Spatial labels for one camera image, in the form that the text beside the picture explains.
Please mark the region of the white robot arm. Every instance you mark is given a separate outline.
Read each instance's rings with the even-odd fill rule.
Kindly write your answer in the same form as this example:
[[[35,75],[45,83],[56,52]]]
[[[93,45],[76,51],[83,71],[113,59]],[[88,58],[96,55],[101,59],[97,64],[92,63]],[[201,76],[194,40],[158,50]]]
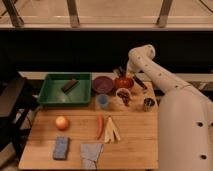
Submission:
[[[213,102],[156,64],[155,54],[150,44],[131,49],[127,75],[143,71],[164,93],[158,108],[158,171],[213,171]]]

